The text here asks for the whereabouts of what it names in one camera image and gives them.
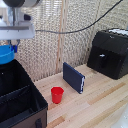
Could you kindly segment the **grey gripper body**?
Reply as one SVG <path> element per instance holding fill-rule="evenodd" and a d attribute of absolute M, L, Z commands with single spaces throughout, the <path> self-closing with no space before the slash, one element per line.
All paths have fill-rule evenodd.
<path fill-rule="evenodd" d="M 30 39 L 34 36 L 34 26 L 30 22 L 19 22 L 15 26 L 8 26 L 0 21 L 0 40 Z"/>

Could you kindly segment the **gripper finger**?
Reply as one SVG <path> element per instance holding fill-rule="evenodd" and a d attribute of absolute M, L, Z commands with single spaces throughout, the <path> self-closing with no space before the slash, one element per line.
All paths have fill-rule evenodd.
<path fill-rule="evenodd" d="M 17 44 L 16 45 L 11 45 L 11 51 L 13 51 L 14 53 L 17 53 L 18 51 L 18 45 L 20 44 L 20 40 L 16 40 Z"/>

